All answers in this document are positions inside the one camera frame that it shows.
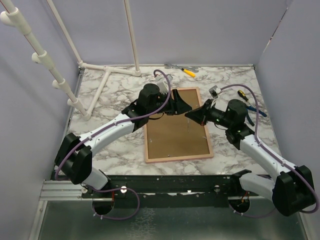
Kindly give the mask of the pink picture frame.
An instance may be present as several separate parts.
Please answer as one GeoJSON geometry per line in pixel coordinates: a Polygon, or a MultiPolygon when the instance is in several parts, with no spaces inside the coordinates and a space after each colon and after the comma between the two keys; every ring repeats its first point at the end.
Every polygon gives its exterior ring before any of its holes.
{"type": "Polygon", "coordinates": [[[208,159],[214,156],[209,130],[183,114],[150,120],[144,126],[145,162],[162,163],[183,160],[208,159]]]}

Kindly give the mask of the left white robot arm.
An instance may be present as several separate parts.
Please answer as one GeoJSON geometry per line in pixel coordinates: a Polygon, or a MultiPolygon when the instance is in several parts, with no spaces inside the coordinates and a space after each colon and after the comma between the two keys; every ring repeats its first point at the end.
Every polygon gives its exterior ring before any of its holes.
{"type": "Polygon", "coordinates": [[[93,157],[107,145],[146,125],[152,115],[174,116],[191,110],[177,89],[162,93],[156,84],[148,83],[138,98],[110,122],[80,136],[69,133],[64,137],[54,160],[57,166],[54,178],[61,180],[59,173],[63,173],[74,185],[90,186],[97,196],[106,197],[111,190],[109,179],[93,167],[93,157]]]}

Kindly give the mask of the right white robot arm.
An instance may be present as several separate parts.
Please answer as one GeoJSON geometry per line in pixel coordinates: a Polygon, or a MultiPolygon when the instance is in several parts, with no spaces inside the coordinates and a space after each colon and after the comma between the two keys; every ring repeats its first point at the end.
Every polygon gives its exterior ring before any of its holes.
{"type": "Polygon", "coordinates": [[[307,207],[320,207],[319,198],[314,190],[311,170],[285,160],[266,146],[257,133],[245,124],[248,110],[244,102],[232,99],[225,111],[215,108],[213,100],[208,99],[201,107],[191,110],[185,116],[204,126],[212,122],[225,128],[230,144],[255,160],[270,176],[264,178],[252,172],[244,173],[230,182],[229,189],[240,196],[253,192],[270,201],[284,216],[296,212],[307,213],[307,207]]]}

